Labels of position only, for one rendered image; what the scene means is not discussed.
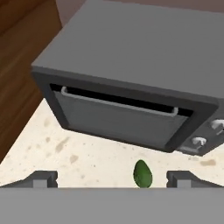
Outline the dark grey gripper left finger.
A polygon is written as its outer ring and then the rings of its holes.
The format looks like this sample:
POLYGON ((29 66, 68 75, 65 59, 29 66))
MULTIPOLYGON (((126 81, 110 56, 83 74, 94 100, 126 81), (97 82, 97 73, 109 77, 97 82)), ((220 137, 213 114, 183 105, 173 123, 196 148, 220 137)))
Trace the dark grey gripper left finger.
POLYGON ((57 171, 34 171, 28 177, 3 185, 3 188, 57 188, 57 171))

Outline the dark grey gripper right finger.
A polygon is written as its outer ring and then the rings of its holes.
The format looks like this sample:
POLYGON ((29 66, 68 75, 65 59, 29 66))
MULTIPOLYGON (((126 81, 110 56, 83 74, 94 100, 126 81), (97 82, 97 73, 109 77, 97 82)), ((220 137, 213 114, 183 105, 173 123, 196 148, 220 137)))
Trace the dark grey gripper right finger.
POLYGON ((221 188, 221 185, 200 179, 190 171, 168 171, 166 178, 166 186, 171 188, 221 188))

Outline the green avocado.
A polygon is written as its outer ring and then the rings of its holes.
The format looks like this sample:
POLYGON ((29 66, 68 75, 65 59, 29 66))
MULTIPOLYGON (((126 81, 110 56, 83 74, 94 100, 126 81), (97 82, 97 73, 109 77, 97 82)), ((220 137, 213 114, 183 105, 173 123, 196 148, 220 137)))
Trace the green avocado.
POLYGON ((153 176, 149 166, 143 161, 138 160, 133 171, 133 179, 140 188, 150 188, 153 176))

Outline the white toaster oven knob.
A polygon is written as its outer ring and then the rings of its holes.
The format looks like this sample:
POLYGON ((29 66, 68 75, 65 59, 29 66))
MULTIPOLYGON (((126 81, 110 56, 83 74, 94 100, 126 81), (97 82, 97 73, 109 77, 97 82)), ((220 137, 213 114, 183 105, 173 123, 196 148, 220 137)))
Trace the white toaster oven knob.
POLYGON ((196 136, 192 139, 192 143, 194 145, 203 146, 205 145, 207 140, 204 137, 196 136))
POLYGON ((215 119, 211 121, 211 127, 214 130, 223 130, 224 129, 224 119, 215 119))

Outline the grey toaster oven door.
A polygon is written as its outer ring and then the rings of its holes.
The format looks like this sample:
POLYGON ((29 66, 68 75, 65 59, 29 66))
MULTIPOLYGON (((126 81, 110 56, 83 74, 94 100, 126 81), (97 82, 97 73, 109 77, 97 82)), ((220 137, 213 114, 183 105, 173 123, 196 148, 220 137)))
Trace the grey toaster oven door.
POLYGON ((192 111, 52 84, 70 130, 159 151, 192 111))

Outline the grey toaster oven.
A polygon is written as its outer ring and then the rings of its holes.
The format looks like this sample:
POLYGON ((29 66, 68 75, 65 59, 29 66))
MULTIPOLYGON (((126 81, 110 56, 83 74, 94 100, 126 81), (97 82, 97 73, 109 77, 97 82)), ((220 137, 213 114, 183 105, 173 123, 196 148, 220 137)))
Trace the grey toaster oven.
POLYGON ((87 0, 31 74, 66 130, 52 84, 191 110, 166 153, 204 156, 224 144, 224 129, 211 127, 224 119, 224 12, 87 0))

